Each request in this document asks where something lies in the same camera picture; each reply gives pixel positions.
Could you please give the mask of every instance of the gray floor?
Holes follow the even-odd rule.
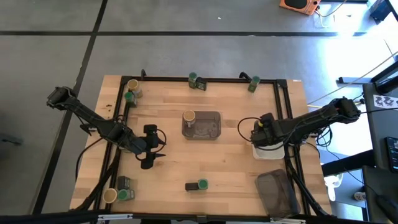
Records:
[[[0,30],[92,30],[100,5],[100,0],[0,1]],[[321,4],[321,12],[329,7]],[[389,46],[393,49],[394,44],[381,36],[347,36],[375,29],[366,8],[344,5],[334,19],[325,20],[332,26],[320,29],[316,15],[282,9],[278,1],[109,1],[100,30],[341,32],[342,36],[97,37],[79,99],[94,108],[103,75],[138,75],[144,68],[148,75],[161,76],[195,71],[203,77],[237,77],[245,71],[261,78],[301,79],[307,100],[312,101],[337,88],[336,77],[358,77],[391,55]],[[88,39],[0,36],[0,132],[24,139],[19,147],[0,142],[1,215],[30,211],[63,115],[46,107],[46,97],[55,86],[74,85]],[[360,87],[351,86],[316,104],[360,93]],[[69,207],[75,162],[87,138],[78,126],[73,118],[44,212]],[[371,148],[366,117],[332,128],[331,151],[350,155]],[[352,142],[352,136],[360,140]]]

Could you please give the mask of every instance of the dark plastic tray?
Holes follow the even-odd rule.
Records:
[[[221,134],[221,115],[217,111],[195,111],[191,128],[182,119],[182,135],[189,140],[215,140]]]

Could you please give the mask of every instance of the wooden tabletop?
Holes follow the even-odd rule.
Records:
[[[121,76],[106,75],[99,93],[96,113],[113,116]],[[185,82],[140,82],[144,96],[138,107],[130,110],[127,125],[143,136],[145,124],[156,124],[167,135],[165,157],[156,159],[153,168],[142,170],[134,154],[122,153],[118,175],[132,180],[136,198],[115,202],[113,212],[174,213],[207,215],[265,216],[254,180],[259,174],[285,169],[283,159],[255,160],[249,142],[237,132],[242,118],[273,113],[277,118],[273,86],[260,84],[254,94],[247,84],[208,83],[207,91],[193,90]],[[302,82],[289,80],[289,95],[294,116],[307,113]],[[221,114],[221,136],[214,141],[186,140],[182,136],[182,113],[185,110],[218,111]],[[254,121],[244,121],[241,132],[250,135]],[[99,138],[89,136],[87,145]],[[85,152],[70,208],[82,203],[100,176],[106,141],[100,141]],[[308,145],[300,150],[305,183],[317,202],[331,213],[318,152]],[[185,183],[207,179],[208,190],[186,192]],[[299,189],[295,189],[301,203]]]

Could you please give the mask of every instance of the green-lidded container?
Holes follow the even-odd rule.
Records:
[[[207,188],[209,187],[209,183],[206,179],[200,179],[198,180],[198,187],[199,190],[207,190]]]
[[[260,83],[260,77],[253,76],[251,78],[251,82],[249,84],[249,88],[248,88],[249,92],[254,93],[254,91],[256,90],[259,83]]]
[[[198,75],[195,72],[189,73],[188,84],[189,84],[190,88],[197,87],[197,78],[198,78]]]
[[[119,199],[119,201],[127,201],[127,200],[134,199],[134,190],[130,190],[130,189],[120,190],[118,193],[118,199]]]
[[[132,92],[128,91],[125,93],[124,99],[126,99],[126,103],[129,103],[131,107],[137,107],[137,98]]]

